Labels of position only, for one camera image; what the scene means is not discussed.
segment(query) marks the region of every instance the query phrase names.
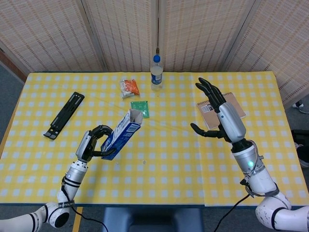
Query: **yellow checkered tablecloth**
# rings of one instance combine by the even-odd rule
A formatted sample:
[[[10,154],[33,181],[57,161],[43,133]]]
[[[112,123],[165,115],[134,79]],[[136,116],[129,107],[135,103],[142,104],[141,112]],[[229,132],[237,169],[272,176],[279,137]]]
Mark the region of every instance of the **yellow checkered tablecloth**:
[[[114,128],[131,101],[148,101],[150,118],[112,161],[93,158],[75,202],[80,204],[232,205],[246,192],[231,145],[197,136],[191,122],[204,126],[196,107],[206,99],[198,77],[223,93],[233,92],[246,113],[247,139],[253,139],[280,190],[294,205],[309,196],[272,72],[166,72],[164,88],[150,88],[150,74],[31,73],[0,159],[0,203],[56,201],[61,178],[86,130]],[[136,79],[140,96],[122,100],[119,81]],[[60,135],[43,136],[77,91],[85,95]],[[104,139],[98,142],[97,150]],[[257,205],[261,198],[243,204]]]

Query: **plastic bottle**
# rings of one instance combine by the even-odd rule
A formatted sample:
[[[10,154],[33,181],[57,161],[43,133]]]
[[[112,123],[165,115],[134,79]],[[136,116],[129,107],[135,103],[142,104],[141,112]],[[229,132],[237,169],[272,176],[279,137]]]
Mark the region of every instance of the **plastic bottle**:
[[[150,68],[151,73],[151,89],[152,90],[160,90],[163,86],[162,83],[162,72],[163,68],[160,66],[160,56],[155,55],[154,56],[154,64]]]

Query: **brown notebook cover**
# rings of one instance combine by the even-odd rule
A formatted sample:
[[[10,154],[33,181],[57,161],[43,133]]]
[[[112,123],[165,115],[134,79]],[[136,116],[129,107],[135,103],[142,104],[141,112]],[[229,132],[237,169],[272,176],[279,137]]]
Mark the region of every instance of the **brown notebook cover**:
[[[227,102],[231,103],[235,107],[240,118],[244,118],[246,116],[245,112],[242,110],[233,93],[225,93],[223,94],[223,96]],[[220,121],[209,101],[202,101],[197,104],[197,107],[199,108],[205,124],[209,130],[212,130],[219,126]]]

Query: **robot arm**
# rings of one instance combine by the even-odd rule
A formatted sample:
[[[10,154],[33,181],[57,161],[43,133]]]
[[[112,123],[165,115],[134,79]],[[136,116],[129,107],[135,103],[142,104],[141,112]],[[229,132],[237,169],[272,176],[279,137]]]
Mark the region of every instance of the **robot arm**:
[[[254,141],[246,140],[246,129],[234,106],[225,101],[216,86],[203,78],[196,87],[209,98],[220,121],[218,131],[204,131],[191,123],[192,129],[204,137],[224,138],[232,144],[232,154],[244,174],[240,182],[252,196],[264,197],[255,210],[257,219],[266,227],[275,230],[309,231],[309,206],[291,210],[291,203],[279,191],[259,156]]]
[[[0,232],[37,232],[45,222],[55,228],[62,227],[69,219],[70,207],[74,205],[74,197],[88,170],[87,163],[93,156],[101,157],[114,151],[94,151],[97,140],[111,133],[112,129],[104,125],[86,131],[76,151],[78,160],[71,164],[62,178],[61,189],[57,194],[58,203],[50,202],[33,213],[0,220]]]

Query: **bamboo folding screen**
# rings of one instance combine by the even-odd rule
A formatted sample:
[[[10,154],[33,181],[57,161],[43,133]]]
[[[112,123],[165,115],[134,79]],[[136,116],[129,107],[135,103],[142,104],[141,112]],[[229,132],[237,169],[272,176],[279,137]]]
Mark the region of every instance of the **bamboo folding screen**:
[[[165,71],[272,70],[285,106],[309,93],[306,0],[4,0],[0,22],[26,75],[148,72],[159,43]]]

